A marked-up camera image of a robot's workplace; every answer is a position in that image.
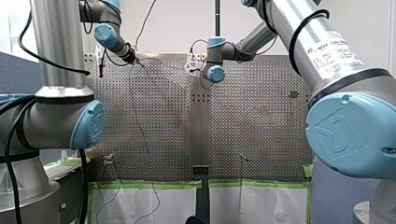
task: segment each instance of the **end effector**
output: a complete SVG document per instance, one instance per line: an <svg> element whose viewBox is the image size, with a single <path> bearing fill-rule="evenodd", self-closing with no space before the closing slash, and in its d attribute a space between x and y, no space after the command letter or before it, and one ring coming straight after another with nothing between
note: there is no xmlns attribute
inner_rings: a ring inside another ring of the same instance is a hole
<svg viewBox="0 0 396 224"><path fill-rule="evenodd" d="M224 60L253 61L257 52L275 37L276 34L268 29L264 21L237 44L227 42L222 36L210 37L207 45L204 78L213 83L221 82L225 78Z"/></svg>
<svg viewBox="0 0 396 224"><path fill-rule="evenodd" d="M84 4L89 4L90 10L86 10ZM94 30L94 37L100 45L126 63L134 63L136 60L134 49L120 36L119 0L80 2L80 17L82 22L99 23Z"/></svg>

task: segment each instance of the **white wall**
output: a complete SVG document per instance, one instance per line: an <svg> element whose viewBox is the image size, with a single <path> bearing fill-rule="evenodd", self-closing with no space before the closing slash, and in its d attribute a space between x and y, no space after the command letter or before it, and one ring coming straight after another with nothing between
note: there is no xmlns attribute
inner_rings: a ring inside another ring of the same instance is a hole
<svg viewBox="0 0 396 224"><path fill-rule="evenodd" d="M152 0L121 0L123 37L134 44ZM140 52L187 53L194 40L215 34L214 0L158 0L139 40ZM238 42L262 20L240 0L221 1L221 35ZM195 51L205 52L205 44ZM287 54L278 40L267 54Z"/></svg>
<svg viewBox="0 0 396 224"><path fill-rule="evenodd" d="M148 13L151 0L121 0L123 37L134 44ZM0 0L0 51L29 58L19 49L17 36L29 13L29 0ZM332 13L331 23L339 30L363 61L388 68L396 74L396 10L393 0L323 0L321 6ZM191 43L214 34L214 0L158 0L139 41L140 52L186 53ZM253 8L239 0L223 0L221 34L229 41L244 38L261 22ZM35 50L33 26L25 37L28 48ZM205 52L197 44L195 51ZM280 40L267 54L287 54Z"/></svg>
<svg viewBox="0 0 396 224"><path fill-rule="evenodd" d="M18 36L27 22L29 0L0 0L0 51L37 62L18 45ZM26 48L36 52L35 30L31 24L23 38Z"/></svg>
<svg viewBox="0 0 396 224"><path fill-rule="evenodd" d="M367 65L389 68L389 15L393 1L323 0L321 7L330 10L332 26Z"/></svg>

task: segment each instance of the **black cable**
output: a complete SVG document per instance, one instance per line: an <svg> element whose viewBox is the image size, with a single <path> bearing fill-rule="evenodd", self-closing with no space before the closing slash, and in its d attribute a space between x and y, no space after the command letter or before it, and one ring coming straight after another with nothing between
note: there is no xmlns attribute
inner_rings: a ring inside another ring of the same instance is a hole
<svg viewBox="0 0 396 224"><path fill-rule="evenodd" d="M305 28L305 26L311 22L313 19L318 18L318 17L327 17L327 19L330 18L330 12L326 9L319 9L318 11L312 13L305 19L303 19L300 23L300 25L297 27L297 29L294 31L293 36L291 37L290 41L290 46L289 46L289 58L290 58L290 63L294 69L294 71L301 76L300 71L297 67L297 63L294 60L294 49L297 43L298 35L300 32Z"/></svg>
<svg viewBox="0 0 396 224"><path fill-rule="evenodd" d="M250 55L250 56L259 56L259 55L263 55L264 53L268 52L268 51L275 45L275 43L276 43L276 41L277 41L277 37L278 37L278 35L274 38L274 42L271 44L270 47L268 47L268 49L265 49L265 50L263 50L263 51L260 52L260 53L249 53L249 52L247 52L247 51L244 51L243 49L240 49L240 51L241 51L242 53L247 54L247 55Z"/></svg>
<svg viewBox="0 0 396 224"><path fill-rule="evenodd" d="M197 40L195 40L194 43L192 43L192 45L191 45L191 47L190 47L190 53L194 53L194 52L193 52L194 45L195 45L196 43L198 43L198 42L203 42L203 43L206 43L206 44L207 44L207 41L206 41L206 40L203 40L203 39L197 39Z"/></svg>
<svg viewBox="0 0 396 224"><path fill-rule="evenodd" d="M149 75L149 71L145 67L142 66L142 69ZM134 224L137 224L143 218L149 217L152 214L154 214L160 208L161 200L160 200L160 196L158 195L157 190L155 189L155 186L154 186L154 180L153 180L154 177L153 177L153 171L152 171L152 166L151 166L151 150L149 150L149 142L148 142L148 139L146 137L146 133L145 133L144 129L142 128L142 125L140 124L139 117L138 117L138 114L137 114L136 105L134 103L134 93L131 90L131 87L132 87L132 85L131 85L131 71L132 71L132 67L131 67L131 70L129 72L128 82L129 82L129 91L130 91L131 97L132 97L132 106L134 108L134 119L136 121L137 127L139 128L139 131L142 134L142 138L143 138L144 144L145 144L145 149L146 149L146 152L148 153L148 167L149 167L150 176L151 176L151 186L152 186L152 190L154 191L154 194L155 194L155 196L157 198L157 201L158 201L157 206L150 213L148 213L147 215L144 215L144 216L142 216L142 217L137 219L137 221L134 223Z"/></svg>
<svg viewBox="0 0 396 224"><path fill-rule="evenodd" d="M79 149L79 156L81 157L81 166L82 166L82 176L83 176L83 184L82 184L82 207L81 214L79 217L79 224L85 223L85 217L88 212L88 164L87 164L87 156L85 155L84 149Z"/></svg>
<svg viewBox="0 0 396 224"><path fill-rule="evenodd" d="M110 9L112 9L116 13L118 19L120 20L120 24L121 24L122 23L122 19L121 19L120 11L116 7L114 7L113 5L111 5L110 3L108 3L105 0L99 0L99 1L101 3L103 3L103 4L105 4L107 7L109 7Z"/></svg>
<svg viewBox="0 0 396 224"><path fill-rule="evenodd" d="M148 15L146 16L145 20L143 21L142 29L140 30L139 35L136 38L136 42L134 43L134 51L137 52L137 44L139 43L139 38L143 34L143 31L145 30L146 22L148 21L149 15L151 14L152 9L155 6L155 3L157 0L152 1L151 7L149 8Z"/></svg>
<svg viewBox="0 0 396 224"><path fill-rule="evenodd" d="M23 30L22 30L20 36L18 37L18 44L20 45L21 49L23 49L23 50L24 50L26 53L28 53L30 56L32 56L32 57L38 59L39 61L41 61L41 62L43 62L43 63L47 63L47 64L49 64L49 65L52 65L52 66L57 67L57 68L61 68L61 69L66 70L66 71L76 72L76 73L82 73L82 74L85 74L86 76L88 76L88 75L90 74L89 71L80 70L80 69L75 69L75 68L70 68L70 67L66 67L66 66L63 66L63 65L54 63L54 62L52 62L52 61L50 61L50 60L48 60L48 59L46 59L46 58L44 58L44 57L41 57L41 56L39 56L39 55L37 55L37 54L34 54L32 51L30 51L28 48L26 48L26 47L23 45L23 43L22 43L23 36L26 34L26 31L27 31L27 29L29 28L30 23L32 22L32 18L33 18L33 17L32 17L32 11L31 11L31 12L29 13L29 19L27 20L25 27L23 28Z"/></svg>
<svg viewBox="0 0 396 224"><path fill-rule="evenodd" d="M23 118L23 115L25 114L25 112L34 103L35 103L35 99L33 98L27 104L25 104L23 106L23 108L21 109L21 111L18 113L18 116L13 121L11 130L9 131L9 133L7 135L6 145L5 145L5 153L4 154L5 154L5 159L6 159L6 165L7 165L8 172L9 172L9 178L11 179L11 183L12 183L12 190L14 192L15 218L16 218L16 221L18 224L22 224L20 193L19 193L19 188L18 188L17 177L15 176L14 168L12 167L12 163L11 163L9 154L10 154L12 137L15 133L15 130L17 129L17 125L19 122L21 122L21 119Z"/></svg>
<svg viewBox="0 0 396 224"><path fill-rule="evenodd" d="M264 21L265 23L267 23L268 29L270 29L270 31L272 31L273 33L277 34L276 29L271 25L270 20L268 19L266 0L262 0L262 11Z"/></svg>
<svg viewBox="0 0 396 224"><path fill-rule="evenodd" d="M87 9L90 11L90 17L91 17L90 29L87 31L87 26L86 26L86 23L84 22L84 31L85 31L85 34L90 35L92 32L92 27L93 27L93 14L92 14L92 8L90 6L90 3L88 2L88 0L85 0L84 1L84 16L85 16L85 18L88 19Z"/></svg>
<svg viewBox="0 0 396 224"><path fill-rule="evenodd" d="M119 193L120 193L120 190L121 190L121 179L119 180L119 188L117 189L117 191L116 191L116 193L114 194L113 198L112 198L110 201L108 201L107 203L103 204L103 205L99 208L98 212L96 213L96 219L95 219L95 220L96 220L96 224L99 224L99 219L98 219L98 217L99 217L100 212L102 212L102 210L103 210L106 206L108 206L110 203L112 203L112 202L114 202L114 200L116 200L117 196L118 196Z"/></svg>

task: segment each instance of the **green tape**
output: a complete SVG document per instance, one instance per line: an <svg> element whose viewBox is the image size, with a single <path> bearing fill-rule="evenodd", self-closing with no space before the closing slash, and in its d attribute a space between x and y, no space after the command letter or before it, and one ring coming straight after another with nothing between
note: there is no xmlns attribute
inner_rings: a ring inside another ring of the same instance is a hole
<svg viewBox="0 0 396 224"><path fill-rule="evenodd" d="M50 163L48 163L48 164L46 164L44 166L53 166L53 165L56 165L56 164L58 164L58 162L57 161L53 161L53 162L50 162Z"/></svg>
<svg viewBox="0 0 396 224"><path fill-rule="evenodd" d="M59 166L76 166L76 165L80 165L81 164L81 159L79 158L72 158L72 159L68 159L67 161L64 161L64 163L61 165L59 164L57 161L53 161L51 163L46 164L46 167L49 166L55 166L55 165L59 165Z"/></svg>
<svg viewBox="0 0 396 224"><path fill-rule="evenodd" d="M93 189L200 189L201 181L152 182L144 180L92 182Z"/></svg>
<svg viewBox="0 0 396 224"><path fill-rule="evenodd" d="M92 224L93 192L95 189L90 185L90 199L88 201L88 224Z"/></svg>
<svg viewBox="0 0 396 224"><path fill-rule="evenodd" d="M306 193L306 224L311 224L312 215L312 184L309 182L308 192Z"/></svg>
<svg viewBox="0 0 396 224"><path fill-rule="evenodd" d="M81 159L71 159L65 161L62 166L76 166L81 164Z"/></svg>
<svg viewBox="0 0 396 224"><path fill-rule="evenodd" d="M242 186L273 188L273 189L308 189L310 182L279 182L267 180L242 180ZM218 188L239 188L241 180L209 180L209 187Z"/></svg>
<svg viewBox="0 0 396 224"><path fill-rule="evenodd" d="M314 165L307 164L307 165L303 165L303 167L304 167L305 178L311 178L312 175L314 174Z"/></svg>

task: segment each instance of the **black rubber ring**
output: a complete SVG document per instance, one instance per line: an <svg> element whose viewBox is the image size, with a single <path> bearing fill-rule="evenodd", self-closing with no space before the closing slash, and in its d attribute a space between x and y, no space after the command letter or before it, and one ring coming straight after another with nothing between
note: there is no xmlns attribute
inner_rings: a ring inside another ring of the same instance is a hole
<svg viewBox="0 0 396 224"><path fill-rule="evenodd" d="M102 24L102 23L109 23L109 24L113 24L113 25L120 27L120 25L114 21L99 21L99 24Z"/></svg>
<svg viewBox="0 0 396 224"><path fill-rule="evenodd" d="M263 11L263 15L264 15L264 21L265 21L265 23L267 23L268 29L270 29L270 31L272 31L273 33L275 33L277 35L276 29L271 25L270 20L268 19L267 6L265 3L266 3L266 1L263 0L262 1L262 11Z"/></svg>
<svg viewBox="0 0 396 224"><path fill-rule="evenodd" d="M300 34L300 32L305 28L305 26L311 22L314 18L317 17L324 17L326 16L327 19L330 18L330 12L326 9L320 9L314 13L312 13L310 16L306 17L305 19L303 19L300 23L300 25L297 27L296 31L294 32L293 36L291 37L291 41L290 41L290 46L289 46L289 58L290 58L290 63L291 66L293 66L294 71L301 76L300 71L298 70L297 64L294 60L294 49L296 46L296 42L298 39L298 35Z"/></svg>
<svg viewBox="0 0 396 224"><path fill-rule="evenodd" d="M314 97L312 97L311 101L308 104L308 108L310 109L315 103L317 103L321 98L330 95L334 92L337 92L341 89L343 89L346 86L349 86L352 83L362 81L367 78L371 77L391 77L391 74L389 71L385 69L370 69L370 70L365 70L362 72L359 72L357 74L348 76L348 77L343 77L337 82L333 83L332 85L326 87L322 91L320 91L318 94L316 94Z"/></svg>
<svg viewBox="0 0 396 224"><path fill-rule="evenodd" d="M82 96L82 97L65 97L65 98L44 98L36 97L35 101L43 105L74 105L80 103L88 103L95 99L94 95Z"/></svg>
<svg viewBox="0 0 396 224"><path fill-rule="evenodd" d="M33 152L29 152L29 153L24 153L21 155L15 155L15 156L10 156L9 159L11 160L11 162L13 161L26 161L35 157L40 156L40 151L36 150ZM0 157L0 164L1 163L6 163L6 157Z"/></svg>
<svg viewBox="0 0 396 224"><path fill-rule="evenodd" d="M26 113L23 113L22 116L21 116L21 120L17 123L17 127L16 127L16 130L15 130L15 131L16 131L16 133L17 133L18 140L20 140L20 143L21 143L24 147L26 147L27 149L36 150L36 149L38 149L38 148L32 147L32 146L29 144L29 142L27 141L26 135L24 134L23 121L24 121L25 116L26 116Z"/></svg>

